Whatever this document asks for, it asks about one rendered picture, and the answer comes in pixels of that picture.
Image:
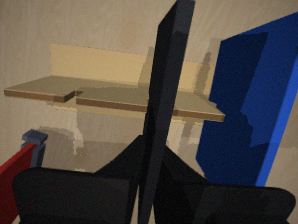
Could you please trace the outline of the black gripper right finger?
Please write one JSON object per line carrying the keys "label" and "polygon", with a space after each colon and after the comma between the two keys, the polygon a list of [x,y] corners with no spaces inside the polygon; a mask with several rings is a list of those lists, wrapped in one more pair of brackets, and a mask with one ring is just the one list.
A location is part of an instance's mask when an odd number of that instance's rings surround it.
{"label": "black gripper right finger", "polygon": [[283,188],[213,184],[165,146],[153,201],[155,224],[205,224],[211,213],[282,215],[296,197]]}

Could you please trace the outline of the blue notched board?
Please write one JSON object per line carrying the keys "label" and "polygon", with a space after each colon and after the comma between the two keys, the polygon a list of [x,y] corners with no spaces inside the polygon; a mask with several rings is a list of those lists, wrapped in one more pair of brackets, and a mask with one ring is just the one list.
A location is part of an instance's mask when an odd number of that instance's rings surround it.
{"label": "blue notched board", "polygon": [[298,90],[298,11],[221,40],[196,161],[209,182],[265,186]]}

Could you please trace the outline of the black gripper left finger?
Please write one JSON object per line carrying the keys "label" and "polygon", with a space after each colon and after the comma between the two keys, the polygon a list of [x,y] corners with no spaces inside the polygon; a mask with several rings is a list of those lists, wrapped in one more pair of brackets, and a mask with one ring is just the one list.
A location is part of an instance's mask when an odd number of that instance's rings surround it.
{"label": "black gripper left finger", "polygon": [[92,172],[32,167],[12,188],[20,220],[27,213],[130,224],[145,150],[145,135]]}

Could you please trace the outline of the red board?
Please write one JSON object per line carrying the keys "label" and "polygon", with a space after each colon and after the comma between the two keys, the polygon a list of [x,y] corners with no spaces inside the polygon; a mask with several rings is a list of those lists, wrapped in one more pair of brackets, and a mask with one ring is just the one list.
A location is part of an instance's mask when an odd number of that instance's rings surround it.
{"label": "red board", "polygon": [[18,210],[12,180],[18,173],[30,168],[33,149],[36,146],[28,143],[0,166],[0,224],[12,224],[17,218]]}

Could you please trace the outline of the tan slotted board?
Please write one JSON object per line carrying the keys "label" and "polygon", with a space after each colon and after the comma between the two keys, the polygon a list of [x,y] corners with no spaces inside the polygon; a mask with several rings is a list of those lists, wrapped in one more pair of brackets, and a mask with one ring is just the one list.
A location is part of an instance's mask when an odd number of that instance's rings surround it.
{"label": "tan slotted board", "polygon": [[[145,119],[152,55],[50,43],[51,76],[4,88],[4,96],[54,109]],[[171,122],[203,126],[225,115],[209,101],[215,66],[184,60]]]}

